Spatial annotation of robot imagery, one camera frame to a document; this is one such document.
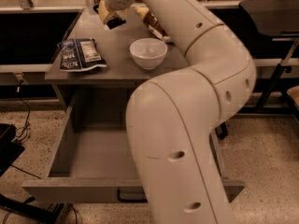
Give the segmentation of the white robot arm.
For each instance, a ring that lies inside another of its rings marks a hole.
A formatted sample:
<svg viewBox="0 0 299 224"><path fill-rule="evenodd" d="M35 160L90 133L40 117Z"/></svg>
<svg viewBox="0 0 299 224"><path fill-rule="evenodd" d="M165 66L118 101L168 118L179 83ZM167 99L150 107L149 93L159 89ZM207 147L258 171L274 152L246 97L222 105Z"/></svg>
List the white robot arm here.
<svg viewBox="0 0 299 224"><path fill-rule="evenodd" d="M196 0L142 0L187 67L154 77L132 94L126 129L156 224L235 224L209 144L211 132L249 99L252 57ZM105 0L123 10L134 0Z"/></svg>

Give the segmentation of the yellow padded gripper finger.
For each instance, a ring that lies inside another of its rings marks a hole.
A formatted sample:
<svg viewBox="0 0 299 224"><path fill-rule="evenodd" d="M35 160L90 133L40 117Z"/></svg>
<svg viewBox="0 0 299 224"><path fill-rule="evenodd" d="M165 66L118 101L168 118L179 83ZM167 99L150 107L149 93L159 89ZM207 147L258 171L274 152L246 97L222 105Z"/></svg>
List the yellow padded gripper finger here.
<svg viewBox="0 0 299 224"><path fill-rule="evenodd" d="M104 0L101 0L99 3L98 15L103 24L108 24L117 18L115 12L107 7Z"/></svg>

